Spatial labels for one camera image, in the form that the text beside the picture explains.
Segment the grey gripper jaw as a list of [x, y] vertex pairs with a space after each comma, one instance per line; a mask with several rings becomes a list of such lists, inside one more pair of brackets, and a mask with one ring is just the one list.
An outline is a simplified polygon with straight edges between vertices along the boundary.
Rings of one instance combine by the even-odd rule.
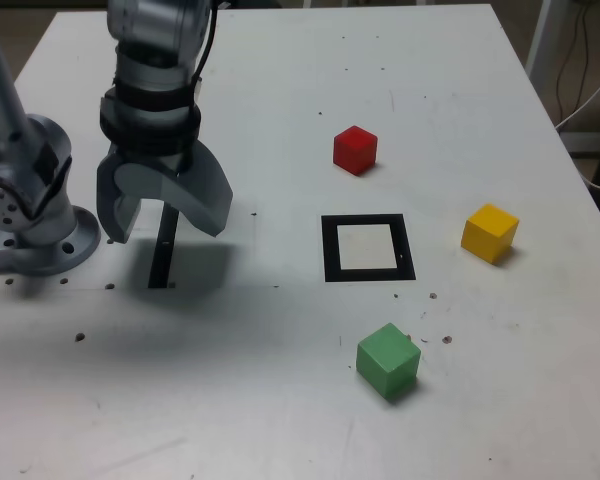
[[140, 212], [141, 199], [122, 192], [115, 172], [125, 163], [112, 144], [97, 169], [96, 206], [99, 222], [111, 240], [125, 244]]
[[179, 174], [161, 163], [125, 163], [114, 174], [116, 186], [131, 197], [171, 205], [196, 229], [216, 237], [225, 229], [233, 191], [221, 165], [202, 142], [194, 142], [188, 158], [191, 164]]

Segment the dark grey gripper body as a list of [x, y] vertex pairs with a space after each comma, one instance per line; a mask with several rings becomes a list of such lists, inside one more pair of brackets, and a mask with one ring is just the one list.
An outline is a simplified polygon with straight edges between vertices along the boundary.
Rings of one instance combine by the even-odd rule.
[[140, 165], [160, 172], [180, 174], [191, 167], [192, 147], [192, 144], [184, 145], [178, 142], [130, 145], [111, 143], [110, 155], [115, 158], [112, 171], [116, 172], [125, 165]]

